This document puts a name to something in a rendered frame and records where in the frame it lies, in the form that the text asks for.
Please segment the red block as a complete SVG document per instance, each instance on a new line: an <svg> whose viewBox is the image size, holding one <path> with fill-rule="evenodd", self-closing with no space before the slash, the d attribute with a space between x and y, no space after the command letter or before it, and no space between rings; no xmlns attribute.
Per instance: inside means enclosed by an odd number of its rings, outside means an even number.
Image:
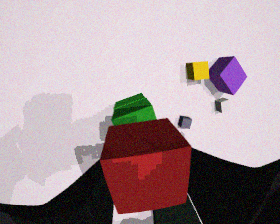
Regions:
<svg viewBox="0 0 280 224"><path fill-rule="evenodd" d="M100 163L117 214L186 203L190 157L167 118L107 127Z"/></svg>

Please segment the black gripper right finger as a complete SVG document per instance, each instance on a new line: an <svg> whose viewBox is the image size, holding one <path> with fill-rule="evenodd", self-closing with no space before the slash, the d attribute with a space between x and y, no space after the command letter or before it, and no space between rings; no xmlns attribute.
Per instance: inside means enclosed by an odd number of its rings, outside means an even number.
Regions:
<svg viewBox="0 0 280 224"><path fill-rule="evenodd" d="M187 194L202 224L252 224L280 188L280 159L260 167L191 148Z"/></svg>

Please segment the purple cube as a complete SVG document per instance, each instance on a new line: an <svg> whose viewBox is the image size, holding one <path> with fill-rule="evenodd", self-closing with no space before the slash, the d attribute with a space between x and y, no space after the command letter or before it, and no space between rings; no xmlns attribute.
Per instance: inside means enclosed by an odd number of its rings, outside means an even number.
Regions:
<svg viewBox="0 0 280 224"><path fill-rule="evenodd" d="M246 79L244 68L236 57L219 57L209 68L209 79L219 92L236 94Z"/></svg>

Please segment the yellow block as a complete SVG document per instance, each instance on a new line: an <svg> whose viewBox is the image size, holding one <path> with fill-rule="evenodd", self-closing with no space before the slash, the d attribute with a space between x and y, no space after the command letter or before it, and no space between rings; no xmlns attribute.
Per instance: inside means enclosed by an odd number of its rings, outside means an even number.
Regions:
<svg viewBox="0 0 280 224"><path fill-rule="evenodd" d="M186 62L186 76L190 81L196 81L196 79L209 79L209 66L207 62Z"/></svg>

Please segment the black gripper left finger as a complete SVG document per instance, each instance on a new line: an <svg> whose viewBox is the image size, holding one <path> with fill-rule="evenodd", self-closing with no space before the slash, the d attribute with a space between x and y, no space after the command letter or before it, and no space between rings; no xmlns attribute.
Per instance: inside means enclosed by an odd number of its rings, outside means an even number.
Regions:
<svg viewBox="0 0 280 224"><path fill-rule="evenodd" d="M99 161L41 206L0 203L0 224L112 224L114 201Z"/></svg>

